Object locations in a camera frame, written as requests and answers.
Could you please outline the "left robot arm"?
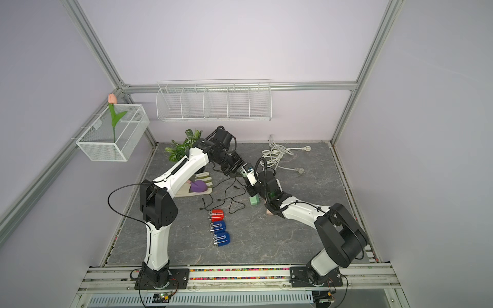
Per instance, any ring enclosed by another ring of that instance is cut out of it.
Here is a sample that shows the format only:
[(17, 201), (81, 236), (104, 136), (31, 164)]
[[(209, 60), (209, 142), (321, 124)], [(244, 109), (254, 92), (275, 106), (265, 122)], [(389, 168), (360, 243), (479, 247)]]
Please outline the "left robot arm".
[(237, 140), (219, 126), (206, 138), (197, 140), (185, 155), (168, 171), (153, 181), (137, 183), (142, 219), (135, 219), (147, 228), (146, 255), (140, 279), (150, 286), (164, 289), (172, 283), (169, 271), (168, 241), (172, 223), (178, 216), (175, 204), (179, 189), (210, 162), (218, 164), (225, 175), (237, 166)]

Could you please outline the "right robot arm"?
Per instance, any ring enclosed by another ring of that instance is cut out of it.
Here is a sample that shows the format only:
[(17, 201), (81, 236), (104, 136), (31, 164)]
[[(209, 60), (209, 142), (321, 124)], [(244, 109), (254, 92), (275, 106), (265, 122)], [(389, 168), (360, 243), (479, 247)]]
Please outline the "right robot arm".
[(305, 277), (300, 278), (300, 282), (322, 285), (335, 269), (347, 268), (359, 256), (365, 255), (368, 236), (344, 205), (315, 205), (283, 191), (276, 172), (267, 167), (264, 158), (258, 159), (255, 165), (243, 165), (241, 174), (249, 194), (259, 195), (270, 213), (317, 231), (323, 249), (308, 262)]

